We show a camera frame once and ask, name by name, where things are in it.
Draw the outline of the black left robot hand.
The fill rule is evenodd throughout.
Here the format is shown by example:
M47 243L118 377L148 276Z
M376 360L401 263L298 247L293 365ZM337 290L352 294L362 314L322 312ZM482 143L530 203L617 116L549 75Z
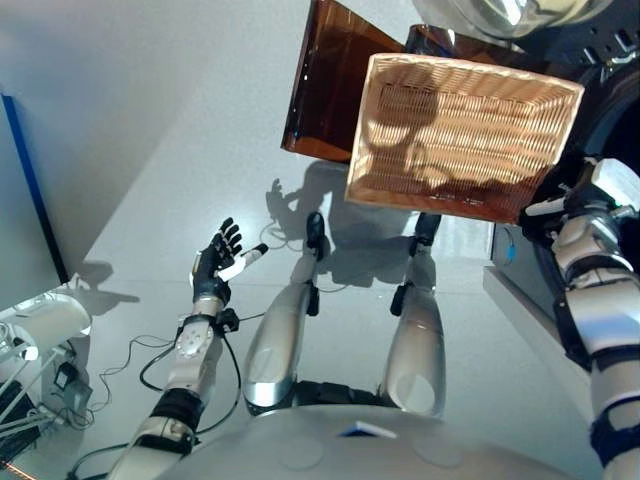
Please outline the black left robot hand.
M265 243L244 251L242 235L233 218L225 219L208 245L197 252L190 276L193 303L217 299L226 306L231 298L229 282L262 258Z

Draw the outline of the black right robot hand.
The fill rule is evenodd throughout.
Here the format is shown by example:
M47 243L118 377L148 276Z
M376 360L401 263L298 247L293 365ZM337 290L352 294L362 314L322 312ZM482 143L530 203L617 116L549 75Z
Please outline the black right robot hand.
M639 175L618 159L585 157L575 185L525 207L519 226L528 240L550 245L566 221L596 214L639 219Z

